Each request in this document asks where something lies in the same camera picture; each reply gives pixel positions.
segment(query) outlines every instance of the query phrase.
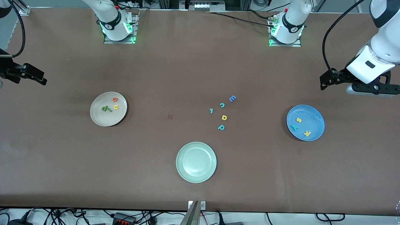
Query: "cable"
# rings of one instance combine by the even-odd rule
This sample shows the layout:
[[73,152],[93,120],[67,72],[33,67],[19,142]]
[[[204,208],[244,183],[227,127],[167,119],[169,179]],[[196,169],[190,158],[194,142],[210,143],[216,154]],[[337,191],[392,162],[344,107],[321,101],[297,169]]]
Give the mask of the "cable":
[[44,221],[44,223],[43,223],[43,225],[46,225],[47,224],[47,220],[48,220],[48,218],[51,216],[51,219],[52,219],[52,223],[51,223],[51,225],[53,225],[53,224],[55,224],[55,225],[66,225],[66,223],[62,220],[62,218],[61,218],[61,216],[62,216],[62,214],[64,214],[64,213],[67,213],[67,212],[71,212],[73,215],[75,215],[76,214],[76,209],[74,209],[74,208],[67,208],[67,209],[65,209],[64,211],[60,211],[59,209],[50,209],[50,211],[47,211],[47,212],[49,212],[49,214],[47,215],[47,217],[46,217],[46,220]]
[[[318,214],[324,215],[327,219],[321,219],[321,218],[318,216]],[[319,221],[322,221],[322,222],[329,222],[330,225],[332,225],[332,222],[340,222],[340,221],[344,220],[344,218],[346,217],[346,215],[345,215],[344,213],[339,213],[339,214],[338,214],[338,215],[342,215],[342,216],[343,216],[343,218],[341,218],[341,219],[330,219],[325,213],[316,213],[315,215],[316,215],[316,217],[317,217],[317,219],[318,219]]]
[[7,0],[7,1],[8,1],[8,3],[10,3],[12,5],[12,8],[14,9],[15,13],[17,14],[18,20],[20,21],[21,30],[22,30],[22,44],[21,44],[21,48],[17,52],[17,54],[15,54],[15,55],[0,55],[0,58],[1,57],[4,57],[4,58],[15,58],[15,57],[21,55],[22,51],[25,48],[25,26],[24,26],[24,22],[22,21],[21,15],[19,14],[17,8],[14,5],[14,1],[13,0]]
[[10,223],[10,215],[8,213],[0,213],[0,216],[1,215],[6,215],[8,217],[8,222],[7,222],[8,225]]
[[163,212],[163,213],[167,213],[167,214],[171,214],[171,215],[176,215],[176,214],[178,214],[178,215],[185,216],[185,214],[183,214],[183,213],[169,213],[169,212]]
[[105,211],[104,209],[103,209],[103,212],[105,212],[107,215],[111,216],[111,214],[107,213],[107,211]]
[[139,17],[138,22],[142,19],[142,17],[143,17],[144,15],[146,15],[147,11],[149,11],[149,10],[150,10],[150,8],[148,8],[148,9],[146,9],[146,10],[144,11],[143,15],[141,15],[141,16]]
[[28,219],[28,215],[29,215],[29,213],[30,213],[31,211],[32,211],[32,210],[30,209],[28,212],[26,212],[26,213],[21,217],[21,220],[24,221],[24,222],[26,222],[26,220]]
[[148,215],[150,215],[150,212],[148,212],[147,215],[146,215],[146,211],[142,211],[142,218],[139,219],[139,220],[137,220],[136,223],[140,223],[143,219],[145,219],[145,221],[147,222],[146,217],[147,217]]
[[126,9],[126,8],[128,8],[128,9],[141,9],[141,8],[150,9],[150,8],[147,7],[147,6],[144,6],[144,7],[131,7],[131,6],[123,5],[123,4],[119,3],[119,2],[114,2],[114,3],[116,3],[118,6],[124,7],[124,8],[122,8],[122,9]]
[[87,224],[87,225],[90,225],[89,220],[85,217],[86,211],[83,211],[83,210],[81,209],[79,213],[80,213],[80,214],[79,214],[78,216],[76,216],[77,213],[74,213],[74,216],[75,216],[75,217],[79,217],[79,218],[76,220],[76,224],[78,224],[78,220],[79,220],[80,218],[83,218],[83,220],[86,222],[86,224]]
[[[155,218],[155,217],[157,217],[157,216],[159,216],[159,215],[161,215],[161,214],[163,214],[164,212],[162,212],[162,213],[159,213],[159,214],[157,214],[157,215],[155,215],[155,216],[153,216],[153,217],[151,217],[151,218]],[[145,224],[145,223],[147,223],[147,221],[149,221],[150,219],[148,219],[148,220],[146,220],[146,221],[144,221],[144,222],[142,222],[142,223],[139,223],[138,225],[142,225],[142,224]]]
[[266,214],[267,214],[268,222],[270,222],[270,225],[273,225],[273,224],[271,223],[270,216],[268,215],[268,213],[266,213]]
[[252,24],[258,24],[258,25],[267,26],[267,27],[274,27],[273,25],[262,24],[262,23],[257,23],[257,22],[253,22],[253,21],[249,21],[249,20],[244,20],[244,19],[237,18],[237,17],[234,17],[234,16],[229,16],[229,15],[226,15],[226,14],[220,14],[220,13],[216,13],[216,14],[217,15],[221,15],[221,16],[227,16],[227,17],[232,18],[232,19],[241,20],[241,21],[244,21],[244,22],[252,23]]
[[329,73],[336,79],[339,80],[344,80],[346,82],[351,82],[348,80],[345,80],[343,78],[340,78],[339,76],[337,76],[336,74],[333,73],[332,69],[329,66],[328,60],[326,59],[326,55],[325,55],[325,42],[326,42],[326,38],[328,37],[329,32],[336,26],[336,24],[346,15],[348,14],[351,10],[353,10],[353,8],[355,8],[356,6],[358,6],[361,2],[363,2],[364,0],[359,0],[358,2],[356,2],[354,5],[352,5],[348,10],[346,10],[342,15],[339,16],[339,18],[337,18],[335,20],[335,22],[333,22],[333,24],[330,26],[330,28],[326,31],[324,39],[322,40],[322,56],[324,58],[326,67],[328,68]]
[[150,212],[150,219],[148,219],[148,221],[147,221],[147,223],[150,225],[150,221],[152,220],[152,215],[151,215],[151,212]]
[[204,216],[204,213],[203,213],[203,212],[200,212],[200,213],[201,213],[201,215],[203,216],[204,221],[206,222],[206,225],[208,225],[207,220],[206,220],[206,217]]
[[78,225],[78,221],[79,221],[80,219],[83,219],[83,217],[79,217],[79,218],[76,220],[76,224],[75,224],[75,225]]
[[265,17],[265,16],[261,16],[260,14],[258,14],[258,12],[252,10],[252,9],[248,9],[246,10],[246,12],[253,12],[254,14],[256,14],[258,17],[267,20],[269,17]]
[[286,4],[286,5],[279,6],[279,7],[276,7],[276,8],[270,9],[270,10],[267,10],[266,12],[270,12],[270,11],[275,10],[275,9],[277,9],[277,8],[285,7],[285,6],[289,5],[289,4],[290,4],[290,2],[289,2],[288,4]]
[[218,215],[219,215],[219,217],[220,217],[220,223],[219,223],[219,225],[225,225],[224,218],[222,217],[222,214],[221,214],[219,211],[217,211],[217,213],[218,213]]

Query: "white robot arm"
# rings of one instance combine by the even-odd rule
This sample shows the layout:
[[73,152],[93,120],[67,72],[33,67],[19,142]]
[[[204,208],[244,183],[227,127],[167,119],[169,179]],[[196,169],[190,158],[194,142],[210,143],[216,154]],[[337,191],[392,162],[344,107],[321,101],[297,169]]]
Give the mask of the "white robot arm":
[[[329,68],[320,76],[321,90],[346,82],[352,83],[347,87],[348,94],[388,97],[400,94],[400,86],[390,84],[390,70],[400,64],[400,1],[372,0],[370,14],[379,29],[378,33],[358,51],[345,69],[336,71]],[[324,37],[323,50],[327,34]],[[381,77],[386,78],[385,83],[380,82]]]
[[132,14],[116,9],[111,0],[82,0],[96,14],[104,34],[113,41],[120,41],[132,33]]
[[[104,34],[112,41],[120,41],[133,32],[132,14],[125,10],[117,9],[110,0],[83,0],[95,12],[100,21],[100,26]],[[14,9],[22,29],[21,49],[15,55],[10,55],[0,49],[0,78],[8,79],[14,83],[19,83],[21,78],[34,80],[42,85],[46,85],[47,80],[43,78],[44,72],[38,68],[25,63],[19,65],[13,62],[25,46],[25,29],[21,16],[17,8],[12,4],[12,0],[0,0],[0,18],[7,16]]]
[[366,84],[400,63],[400,1],[372,0],[370,14],[379,31],[346,67]]
[[288,9],[277,15],[279,22],[271,36],[284,44],[294,43],[300,37],[311,9],[311,0],[291,0]]

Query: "table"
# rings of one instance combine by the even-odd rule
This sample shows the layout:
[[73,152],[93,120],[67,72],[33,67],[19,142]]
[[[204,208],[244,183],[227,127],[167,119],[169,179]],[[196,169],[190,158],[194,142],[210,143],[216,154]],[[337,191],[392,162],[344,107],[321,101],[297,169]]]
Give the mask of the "table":
[[[0,90],[0,202],[187,210],[188,200],[206,200],[209,211],[395,214],[400,99],[350,96],[345,84],[319,87],[322,38],[338,16],[311,14],[302,47],[285,48],[268,46],[265,27],[150,11],[136,44],[115,45],[102,43],[90,9],[32,9],[15,61],[40,68],[48,83],[6,81]],[[342,69],[376,31],[368,14],[347,15],[327,40],[331,66]],[[17,28],[8,52],[19,46]],[[107,91],[129,104],[114,127],[89,115]],[[286,115],[298,104],[325,119],[314,142],[287,129]],[[228,120],[220,131],[222,114]],[[200,184],[186,182],[175,166],[192,141],[209,144],[218,159]]]

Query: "light green plate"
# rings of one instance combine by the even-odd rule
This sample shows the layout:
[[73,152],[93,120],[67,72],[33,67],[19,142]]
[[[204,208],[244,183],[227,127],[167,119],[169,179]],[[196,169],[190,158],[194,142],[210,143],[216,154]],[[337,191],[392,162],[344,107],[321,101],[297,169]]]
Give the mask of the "light green plate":
[[217,157],[210,146],[203,142],[191,142],[181,148],[176,157],[179,175],[191,183],[208,180],[217,168]]

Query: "white floor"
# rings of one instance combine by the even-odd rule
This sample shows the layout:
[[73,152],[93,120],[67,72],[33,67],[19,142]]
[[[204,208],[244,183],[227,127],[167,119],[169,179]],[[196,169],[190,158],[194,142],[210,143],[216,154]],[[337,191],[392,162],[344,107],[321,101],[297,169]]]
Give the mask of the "white floor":
[[[29,209],[6,209],[0,211],[0,213],[8,213],[13,219],[20,219]],[[104,213],[102,210],[85,210],[87,214],[86,218],[89,220],[91,225],[105,223],[106,225],[112,225],[112,218]],[[135,215],[141,213],[140,211],[114,211],[107,210],[108,213],[124,213],[126,215]],[[204,212],[208,225],[218,223],[219,217],[215,212]],[[35,209],[28,216],[28,222],[33,223],[33,225],[43,225],[48,213],[42,209]],[[227,213],[222,212],[225,223],[242,222],[244,225],[270,225],[265,213]],[[269,213],[271,222],[273,225],[318,225],[318,224],[329,224],[323,223],[317,220],[315,214],[309,213]],[[331,219],[338,219],[341,216],[330,215]],[[62,215],[62,220],[66,225],[76,224],[77,218],[71,213],[65,213]],[[162,214],[157,217],[157,225],[179,225],[182,221],[183,215],[169,215]],[[333,222],[333,225],[397,225],[399,217],[396,216],[370,216],[370,215],[346,215],[346,218],[341,222]],[[52,220],[48,219],[49,225],[51,225]],[[7,225],[7,217],[5,215],[0,216],[0,225]],[[83,219],[78,221],[77,225],[87,225]],[[200,225],[206,225],[203,219],[200,220]]]

